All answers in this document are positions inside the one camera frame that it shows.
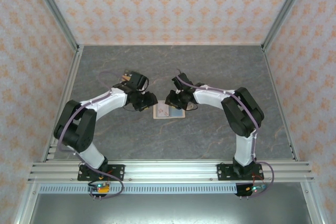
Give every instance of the gray marble floor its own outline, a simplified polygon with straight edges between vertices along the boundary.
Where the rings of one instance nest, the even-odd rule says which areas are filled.
[[[136,70],[150,79],[148,90],[165,100],[179,68],[194,83],[237,89],[246,87],[264,111],[257,139],[259,159],[291,158],[289,142],[266,64],[258,46],[85,46],[71,98],[87,100],[106,91],[102,70]],[[118,82],[105,76],[111,86]],[[235,134],[223,111],[200,105],[184,119],[153,119],[152,109],[112,111],[96,124],[94,142],[108,159],[231,159]],[[73,158],[56,153],[55,158]]]

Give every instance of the orange floral pattern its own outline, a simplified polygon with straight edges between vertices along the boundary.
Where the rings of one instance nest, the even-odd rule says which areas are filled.
[[[43,0],[1,0],[0,10],[0,217],[13,223],[32,162],[50,137],[73,52]]]
[[[284,1],[56,0],[77,42],[100,45],[261,44]]]
[[[267,52],[295,145],[336,220],[336,0],[297,0]]]

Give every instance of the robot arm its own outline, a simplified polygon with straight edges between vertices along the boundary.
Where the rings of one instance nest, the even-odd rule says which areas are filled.
[[[135,110],[143,111],[158,103],[151,92],[144,92],[143,87],[148,78],[137,72],[130,73],[130,79],[113,86],[98,97],[82,102],[71,100],[66,103],[54,130],[54,137],[59,139],[66,123],[74,112],[85,106],[67,128],[62,143],[78,153],[91,167],[107,172],[107,159],[93,144],[96,121],[107,113],[131,103]]]
[[[179,78],[193,86],[186,74],[181,73]],[[177,87],[177,91],[170,91],[170,94],[166,98],[166,104],[177,109],[186,110],[188,103],[192,102],[194,104],[207,104],[224,110],[231,129],[236,133],[237,142],[234,156],[236,173],[240,175],[246,173],[246,168],[250,164],[253,164],[255,158],[253,138],[256,137],[255,126],[246,112],[242,110],[235,99],[225,92],[214,91],[211,87],[202,83],[198,83],[195,85],[195,88],[192,88],[180,82],[176,77],[172,80]],[[247,89],[239,88],[238,90],[227,91],[235,94],[243,102],[257,121],[258,126],[261,126],[264,114]]]

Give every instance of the beige wall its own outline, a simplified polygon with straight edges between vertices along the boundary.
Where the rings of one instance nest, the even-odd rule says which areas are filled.
[[[56,0],[80,44],[261,44],[285,0]]]
[[[336,0],[297,0],[268,59],[302,160],[336,220]]]
[[[0,0],[0,222],[13,223],[73,52],[43,0]]]

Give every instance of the enclosure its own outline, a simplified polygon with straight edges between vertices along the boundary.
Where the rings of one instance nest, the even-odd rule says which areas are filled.
[[[336,0],[1,0],[1,10],[3,220],[336,219]],[[218,180],[216,165],[236,152],[222,110],[199,104],[184,118],[157,120],[153,108],[127,105],[97,121],[93,140],[111,164],[125,165],[127,189],[92,201],[77,181],[80,161],[53,136],[65,104],[105,93],[97,79],[105,70],[138,71],[166,100],[177,69],[193,83],[249,90],[265,114],[256,157],[273,167],[274,184],[247,201],[234,195],[239,181]],[[262,168],[269,184],[271,169]]]

